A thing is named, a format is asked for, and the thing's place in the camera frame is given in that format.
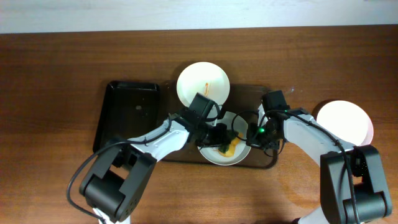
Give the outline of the orange green scrub sponge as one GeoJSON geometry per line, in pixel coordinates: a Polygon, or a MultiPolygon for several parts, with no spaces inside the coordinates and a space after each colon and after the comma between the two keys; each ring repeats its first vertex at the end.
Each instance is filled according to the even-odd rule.
{"type": "Polygon", "coordinates": [[[233,157],[236,146],[241,142],[243,138],[243,133],[227,130],[226,140],[229,142],[227,144],[223,144],[218,148],[218,153],[223,157],[233,157]]]}

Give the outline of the pale green plate with ketchup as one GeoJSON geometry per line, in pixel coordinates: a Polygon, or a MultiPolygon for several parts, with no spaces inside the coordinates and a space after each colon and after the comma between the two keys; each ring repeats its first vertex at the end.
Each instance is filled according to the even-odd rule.
{"type": "MultiPolygon", "coordinates": [[[[234,120],[234,130],[237,131],[241,138],[246,139],[246,131],[248,130],[247,122],[240,116],[234,120]]],[[[231,166],[241,162],[251,150],[244,141],[239,141],[235,147],[234,154],[231,157],[222,156],[217,147],[198,146],[200,154],[209,162],[220,166],[231,166]]]]}

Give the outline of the white plate with ketchup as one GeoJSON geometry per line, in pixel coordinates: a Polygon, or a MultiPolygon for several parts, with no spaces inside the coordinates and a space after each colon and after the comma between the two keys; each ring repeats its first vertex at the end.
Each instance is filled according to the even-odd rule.
{"type": "Polygon", "coordinates": [[[185,68],[177,80],[177,96],[189,107],[197,93],[222,105],[228,99],[230,82],[219,66],[210,62],[197,62],[185,68]]]}

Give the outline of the pink plate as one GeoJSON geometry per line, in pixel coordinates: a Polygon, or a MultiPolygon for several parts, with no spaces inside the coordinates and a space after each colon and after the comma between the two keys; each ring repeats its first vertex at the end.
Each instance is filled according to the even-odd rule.
{"type": "Polygon", "coordinates": [[[327,102],[317,111],[316,121],[335,136],[356,146],[371,144],[373,140],[374,127],[369,115],[352,102],[327,102]]]}

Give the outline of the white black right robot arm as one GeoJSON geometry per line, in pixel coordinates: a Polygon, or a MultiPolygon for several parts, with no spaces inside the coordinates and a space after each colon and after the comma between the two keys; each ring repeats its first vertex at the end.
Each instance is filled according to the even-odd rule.
{"type": "Polygon", "coordinates": [[[303,109],[269,110],[248,127],[248,144],[277,151],[298,146],[320,167],[320,206],[294,223],[367,223],[392,213],[379,151],[356,146],[320,126],[303,109]]]}

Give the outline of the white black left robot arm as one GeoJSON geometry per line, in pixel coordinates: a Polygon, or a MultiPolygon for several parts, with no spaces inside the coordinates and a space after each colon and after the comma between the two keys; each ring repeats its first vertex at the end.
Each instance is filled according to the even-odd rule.
{"type": "Polygon", "coordinates": [[[221,111],[210,118],[184,108],[168,115],[147,134],[108,141],[88,158],[94,163],[79,186],[79,193],[92,208],[86,214],[100,223],[125,223],[137,207],[156,163],[192,139],[207,137],[215,128],[214,122],[222,117],[221,111]]]}

